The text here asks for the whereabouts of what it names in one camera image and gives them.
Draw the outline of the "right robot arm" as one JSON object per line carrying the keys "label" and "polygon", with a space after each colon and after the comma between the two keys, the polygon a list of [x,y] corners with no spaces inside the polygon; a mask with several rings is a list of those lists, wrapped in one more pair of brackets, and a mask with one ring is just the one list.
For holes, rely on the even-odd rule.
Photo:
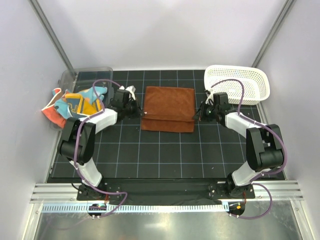
{"label": "right robot arm", "polygon": [[224,194],[229,198],[241,198],[250,190],[254,178],[282,167],[285,163],[279,126],[256,122],[232,109],[226,92],[214,93],[212,100],[203,101],[193,119],[199,122],[215,120],[245,138],[246,161],[228,174],[223,186]]}

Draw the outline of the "brown towel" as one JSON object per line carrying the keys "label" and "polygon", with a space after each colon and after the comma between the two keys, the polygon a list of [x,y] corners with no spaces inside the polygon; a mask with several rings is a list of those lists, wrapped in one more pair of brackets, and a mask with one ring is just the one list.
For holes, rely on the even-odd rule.
{"label": "brown towel", "polygon": [[185,87],[148,86],[141,129],[153,132],[192,133],[195,129],[195,90]]}

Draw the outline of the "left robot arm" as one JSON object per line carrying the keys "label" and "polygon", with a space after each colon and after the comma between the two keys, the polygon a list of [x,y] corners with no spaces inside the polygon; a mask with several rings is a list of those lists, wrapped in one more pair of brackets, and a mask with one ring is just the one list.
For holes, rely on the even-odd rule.
{"label": "left robot arm", "polygon": [[81,178],[79,195],[101,200],[108,194],[104,177],[94,161],[96,135],[125,118],[135,119],[144,116],[135,91],[133,85],[126,88],[121,86],[107,108],[91,116],[80,119],[71,117],[66,121],[57,152],[73,165]]}

